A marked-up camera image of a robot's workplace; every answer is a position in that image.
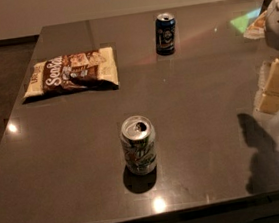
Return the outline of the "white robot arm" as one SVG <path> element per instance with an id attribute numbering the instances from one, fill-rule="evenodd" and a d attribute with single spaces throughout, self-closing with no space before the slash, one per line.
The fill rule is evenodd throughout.
<path id="1" fill-rule="evenodd" d="M 254 40 L 264 38 L 267 46 L 279 52 L 279 0 L 264 0 L 259 16 L 243 35 Z M 260 69 L 254 105 L 259 112 L 276 114 L 279 111 L 279 56 L 265 61 Z"/>

